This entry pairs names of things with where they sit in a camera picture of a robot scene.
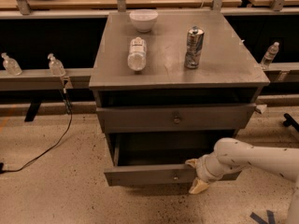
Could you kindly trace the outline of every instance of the drawer knob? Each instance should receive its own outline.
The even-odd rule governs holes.
[[[175,117],[174,118],[174,123],[175,124],[179,124],[181,122],[181,118],[180,117]]]

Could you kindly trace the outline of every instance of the drawer front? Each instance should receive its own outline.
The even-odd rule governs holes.
[[[242,129],[255,104],[97,108],[105,133]]]
[[[186,164],[122,166],[104,171],[110,186],[192,183],[196,171]],[[222,180],[236,180],[240,173],[225,175]]]

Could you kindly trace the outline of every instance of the speckled floor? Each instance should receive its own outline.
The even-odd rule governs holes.
[[[239,140],[255,146],[299,147],[294,128],[283,114],[299,119],[299,100],[266,99],[263,114],[254,113]],[[69,116],[63,104],[43,104],[33,122],[24,122],[26,105],[0,106],[0,162],[17,169],[56,143]],[[13,224],[244,224],[284,223],[293,183],[249,168],[236,181],[214,183],[199,195],[190,184],[109,187],[103,170],[110,167],[105,137],[94,104],[74,104],[73,121],[62,143],[18,173],[0,175],[0,223]]]

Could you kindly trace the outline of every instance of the clear plastic bottle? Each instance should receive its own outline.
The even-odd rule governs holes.
[[[137,37],[130,43],[128,65],[134,71],[141,71],[147,64],[147,43]]]
[[[15,59],[10,58],[6,53],[2,53],[1,56],[4,59],[3,66],[10,75],[17,76],[21,73],[21,68]]]
[[[56,77],[64,76],[65,70],[62,62],[56,59],[52,53],[48,55],[48,59],[50,59],[49,62],[50,72]]]
[[[261,67],[263,70],[266,70],[269,68],[269,65],[271,62],[273,62],[275,56],[279,52],[279,43],[275,42],[273,45],[271,45],[265,55],[263,56],[263,59],[261,61]]]

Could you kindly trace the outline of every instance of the soda can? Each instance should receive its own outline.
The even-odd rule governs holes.
[[[204,30],[193,26],[187,33],[187,52],[185,57],[185,66],[187,68],[197,68],[199,59],[201,56],[203,42],[204,42]]]

